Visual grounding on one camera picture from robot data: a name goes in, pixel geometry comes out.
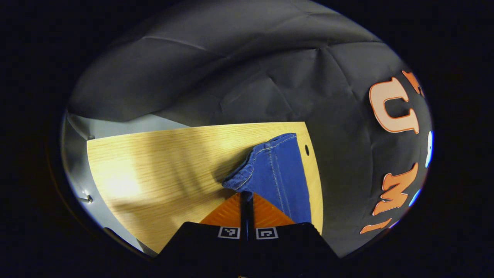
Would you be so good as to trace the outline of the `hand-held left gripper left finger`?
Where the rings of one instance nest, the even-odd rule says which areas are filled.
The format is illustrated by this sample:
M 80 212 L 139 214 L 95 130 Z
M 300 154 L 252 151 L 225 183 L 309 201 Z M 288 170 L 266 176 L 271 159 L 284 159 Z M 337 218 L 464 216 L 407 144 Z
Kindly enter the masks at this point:
M 243 194 L 224 201 L 200 223 L 185 222 L 154 262 L 166 273 L 237 273 Z

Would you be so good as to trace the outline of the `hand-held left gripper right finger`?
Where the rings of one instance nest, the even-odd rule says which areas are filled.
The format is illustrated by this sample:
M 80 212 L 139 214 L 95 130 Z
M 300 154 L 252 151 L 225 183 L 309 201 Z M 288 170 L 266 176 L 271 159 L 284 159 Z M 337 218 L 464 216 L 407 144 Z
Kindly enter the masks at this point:
M 294 223 L 258 194 L 247 194 L 247 272 L 339 273 L 340 259 L 311 223 Z

